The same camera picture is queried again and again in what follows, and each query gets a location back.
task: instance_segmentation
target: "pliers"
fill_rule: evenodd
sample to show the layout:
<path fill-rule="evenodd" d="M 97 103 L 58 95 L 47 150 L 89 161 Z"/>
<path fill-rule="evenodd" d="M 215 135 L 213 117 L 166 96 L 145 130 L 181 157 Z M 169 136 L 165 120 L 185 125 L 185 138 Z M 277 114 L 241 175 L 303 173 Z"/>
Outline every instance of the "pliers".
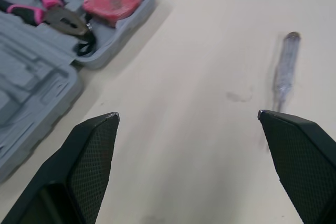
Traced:
<path fill-rule="evenodd" d="M 96 39 L 90 29 L 76 13 L 65 9 L 64 0 L 41 0 L 46 11 L 35 6 L 13 4 L 0 0 L 0 10 L 19 16 L 25 23 L 38 26 L 46 23 L 61 33 L 72 35 L 86 43 L 77 45 L 77 55 L 83 56 L 93 50 Z"/>

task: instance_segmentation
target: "tape measure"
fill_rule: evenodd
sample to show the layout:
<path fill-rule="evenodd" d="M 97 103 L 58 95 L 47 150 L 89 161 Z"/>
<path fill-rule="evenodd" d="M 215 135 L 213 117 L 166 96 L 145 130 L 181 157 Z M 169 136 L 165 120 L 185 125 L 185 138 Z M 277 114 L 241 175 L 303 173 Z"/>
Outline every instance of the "tape measure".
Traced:
<path fill-rule="evenodd" d="M 83 9 L 110 26 L 133 14 L 142 0 L 84 0 Z"/>

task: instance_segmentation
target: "gray plastic tool case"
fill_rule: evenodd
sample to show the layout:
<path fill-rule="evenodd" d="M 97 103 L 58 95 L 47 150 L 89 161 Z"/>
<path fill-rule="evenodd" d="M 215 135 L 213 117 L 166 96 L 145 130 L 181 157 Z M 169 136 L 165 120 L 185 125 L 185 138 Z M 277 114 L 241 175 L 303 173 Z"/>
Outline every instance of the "gray plastic tool case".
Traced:
<path fill-rule="evenodd" d="M 39 0 L 7 0 L 41 7 Z M 83 0 L 65 0 L 84 17 Z M 115 28 L 91 20 L 97 50 L 78 57 L 77 39 L 46 24 L 26 25 L 0 13 L 0 182 L 19 166 L 80 95 L 83 86 L 70 64 L 90 69 L 104 66 L 123 47 L 133 30 L 153 12 L 155 0 L 143 0 Z"/>

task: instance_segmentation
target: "screwdriver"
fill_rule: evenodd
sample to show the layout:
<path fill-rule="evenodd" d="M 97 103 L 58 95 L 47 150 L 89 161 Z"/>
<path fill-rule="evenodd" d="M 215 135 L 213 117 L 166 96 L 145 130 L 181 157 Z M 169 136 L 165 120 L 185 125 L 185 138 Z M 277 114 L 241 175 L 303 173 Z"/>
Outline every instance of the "screwdriver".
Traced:
<path fill-rule="evenodd" d="M 281 112 L 286 96 L 292 88 L 300 34 L 293 31 L 283 40 L 282 52 L 274 78 L 274 110 Z"/>

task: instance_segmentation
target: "table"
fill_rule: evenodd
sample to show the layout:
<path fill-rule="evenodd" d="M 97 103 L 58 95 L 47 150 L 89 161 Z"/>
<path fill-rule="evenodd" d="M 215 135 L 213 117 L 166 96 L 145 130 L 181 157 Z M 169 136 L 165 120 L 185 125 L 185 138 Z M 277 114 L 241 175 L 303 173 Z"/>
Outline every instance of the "table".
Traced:
<path fill-rule="evenodd" d="M 157 0 L 103 69 L 82 69 L 73 108 L 0 187 L 3 219 L 78 123 L 120 125 L 97 224 L 302 223 L 257 120 L 272 107 L 281 41 L 301 33 L 285 112 L 336 137 L 335 0 Z"/>

